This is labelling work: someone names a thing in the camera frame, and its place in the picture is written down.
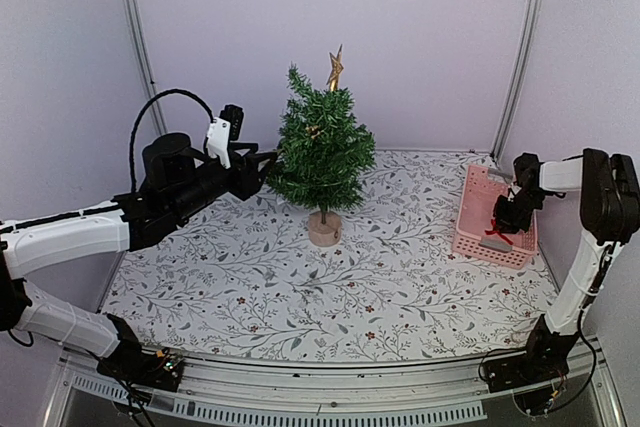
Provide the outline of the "pink plastic basket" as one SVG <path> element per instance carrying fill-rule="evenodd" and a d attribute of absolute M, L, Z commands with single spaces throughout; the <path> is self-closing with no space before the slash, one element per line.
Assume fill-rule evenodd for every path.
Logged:
<path fill-rule="evenodd" d="M 454 253 L 515 270 L 523 268 L 537 253 L 537 225 L 532 218 L 527 232 L 499 232 L 494 207 L 507 196 L 509 185 L 498 171 L 469 165 L 456 219 Z"/>

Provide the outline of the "gold star tree topper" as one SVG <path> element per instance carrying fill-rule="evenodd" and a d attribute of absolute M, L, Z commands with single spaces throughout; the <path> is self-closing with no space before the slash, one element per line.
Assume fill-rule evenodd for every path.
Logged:
<path fill-rule="evenodd" d="M 331 70 L 327 80 L 328 90 L 334 92 L 339 88 L 340 76 L 344 70 L 342 64 L 343 45 L 340 45 L 336 53 L 329 53 Z"/>

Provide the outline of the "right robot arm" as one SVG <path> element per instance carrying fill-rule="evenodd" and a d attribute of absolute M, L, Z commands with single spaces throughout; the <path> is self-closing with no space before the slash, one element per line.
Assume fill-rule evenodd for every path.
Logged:
<path fill-rule="evenodd" d="M 639 182 L 630 156 L 594 148 L 547 162 L 523 153 L 513 161 L 513 169 L 509 191 L 498 197 L 493 210 L 497 234 L 528 231 L 534 212 L 548 197 L 576 191 L 580 200 L 577 253 L 556 300 L 536 322 L 526 354 L 517 362 L 521 379 L 537 383 L 554 369 L 556 358 L 573 348 L 611 265 L 639 230 Z"/>

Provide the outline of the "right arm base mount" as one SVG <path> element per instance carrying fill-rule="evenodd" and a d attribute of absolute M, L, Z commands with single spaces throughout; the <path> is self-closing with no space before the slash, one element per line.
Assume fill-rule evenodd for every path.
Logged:
<path fill-rule="evenodd" d="M 549 414 L 563 392 L 566 360 L 530 360 L 524 348 L 493 349 L 478 365 L 478 376 L 490 393 L 527 387 L 512 395 L 517 409 L 529 417 Z"/>

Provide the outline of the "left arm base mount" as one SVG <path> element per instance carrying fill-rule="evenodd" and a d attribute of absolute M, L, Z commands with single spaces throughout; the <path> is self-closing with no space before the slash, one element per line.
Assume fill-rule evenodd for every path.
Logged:
<path fill-rule="evenodd" d="M 99 359 L 97 372 L 123 383 L 177 392 L 184 371 L 183 361 L 182 356 L 167 349 L 147 353 L 141 348 L 119 346 L 108 357 Z"/>

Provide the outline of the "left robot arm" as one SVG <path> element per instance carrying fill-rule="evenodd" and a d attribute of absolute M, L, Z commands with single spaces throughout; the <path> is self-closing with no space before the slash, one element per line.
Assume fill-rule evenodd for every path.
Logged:
<path fill-rule="evenodd" d="M 257 194 L 277 160 L 239 139 L 244 112 L 229 104 L 219 115 L 196 94 L 209 120 L 203 146 L 182 132 L 157 137 L 142 151 L 144 178 L 127 193 L 85 209 L 1 226 L 1 329 L 39 334 L 86 350 L 128 381 L 148 373 L 148 359 L 125 320 L 91 313 L 27 283 L 28 274 L 97 254 L 158 245 L 216 199 Z"/>

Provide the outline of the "red ribbon bow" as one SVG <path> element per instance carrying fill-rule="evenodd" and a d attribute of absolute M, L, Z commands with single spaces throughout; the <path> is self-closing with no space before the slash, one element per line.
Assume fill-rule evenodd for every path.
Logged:
<path fill-rule="evenodd" d="M 486 231 L 485 231 L 485 235 L 486 235 L 486 236 L 498 236 L 500 239 L 502 239 L 502 240 L 503 240 L 505 243 L 507 243 L 508 245 L 511 245 L 511 246 L 513 246 L 513 245 L 514 245 L 514 242 L 513 242 L 513 240 L 512 240 L 511 238 L 509 238 L 505 233 L 497 233 L 497 232 L 494 232 L 494 231 L 492 230 L 492 226 L 491 226 L 491 228 L 490 228 L 490 229 L 488 229 L 488 230 L 486 230 Z"/>

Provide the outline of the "small green christmas tree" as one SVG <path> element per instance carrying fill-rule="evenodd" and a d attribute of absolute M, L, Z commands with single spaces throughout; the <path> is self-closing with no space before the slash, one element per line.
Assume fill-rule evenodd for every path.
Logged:
<path fill-rule="evenodd" d="M 342 237 L 340 213 L 364 202 L 361 177 L 375 166 L 374 135 L 357 120 L 348 89 L 319 90 L 296 65 L 287 80 L 278 159 L 267 183 L 278 197 L 309 212 L 313 245 L 332 247 Z M 306 128 L 314 125 L 323 132 L 312 140 Z"/>

